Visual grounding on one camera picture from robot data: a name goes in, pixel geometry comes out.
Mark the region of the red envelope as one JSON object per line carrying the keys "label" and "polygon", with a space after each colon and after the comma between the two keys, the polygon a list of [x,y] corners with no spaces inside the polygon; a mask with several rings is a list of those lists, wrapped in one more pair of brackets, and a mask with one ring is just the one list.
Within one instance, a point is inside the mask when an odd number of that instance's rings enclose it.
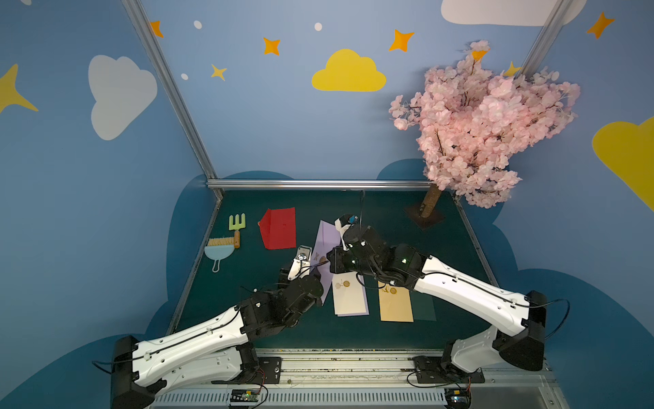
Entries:
{"label": "red envelope", "polygon": [[267,250],[296,248],[296,209],[268,209],[258,226]]}

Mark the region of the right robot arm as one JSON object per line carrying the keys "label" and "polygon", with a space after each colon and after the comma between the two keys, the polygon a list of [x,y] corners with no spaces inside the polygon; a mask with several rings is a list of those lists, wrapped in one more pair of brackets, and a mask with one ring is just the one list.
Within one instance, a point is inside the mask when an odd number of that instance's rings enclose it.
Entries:
{"label": "right robot arm", "polygon": [[411,246],[390,246],[356,216],[337,220],[335,227],[341,243],[327,254],[333,274],[371,276],[383,285],[445,300],[489,323],[487,330],[446,345],[442,378],[462,378],[502,362],[530,372],[543,369],[547,298],[542,293],[506,291]]}

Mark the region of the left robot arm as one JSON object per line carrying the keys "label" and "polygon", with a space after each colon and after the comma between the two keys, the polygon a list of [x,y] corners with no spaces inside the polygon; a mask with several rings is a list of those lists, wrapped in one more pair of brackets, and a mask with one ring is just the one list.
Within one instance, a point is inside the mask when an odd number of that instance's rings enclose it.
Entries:
{"label": "left robot arm", "polygon": [[114,344],[110,367],[112,408],[145,408],[172,383],[165,377],[208,354],[272,337],[294,327],[321,305],[320,272],[312,269],[280,289],[260,291],[194,327],[151,341],[125,336]]}

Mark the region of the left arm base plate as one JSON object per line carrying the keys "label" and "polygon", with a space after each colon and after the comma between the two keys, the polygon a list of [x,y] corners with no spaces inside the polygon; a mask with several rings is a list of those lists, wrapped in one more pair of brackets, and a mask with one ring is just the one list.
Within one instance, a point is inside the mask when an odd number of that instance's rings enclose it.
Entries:
{"label": "left arm base plate", "polygon": [[263,357],[243,364],[243,371],[230,381],[211,381],[211,384],[279,384],[281,377],[280,357]]}

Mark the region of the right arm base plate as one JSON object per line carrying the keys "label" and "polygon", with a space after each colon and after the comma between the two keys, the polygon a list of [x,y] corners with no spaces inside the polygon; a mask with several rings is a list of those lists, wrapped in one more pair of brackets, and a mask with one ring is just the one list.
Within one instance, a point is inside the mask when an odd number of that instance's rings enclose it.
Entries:
{"label": "right arm base plate", "polygon": [[419,385],[485,383],[481,369],[465,373],[452,364],[442,364],[439,356],[419,355],[412,358],[415,366],[415,378]]}

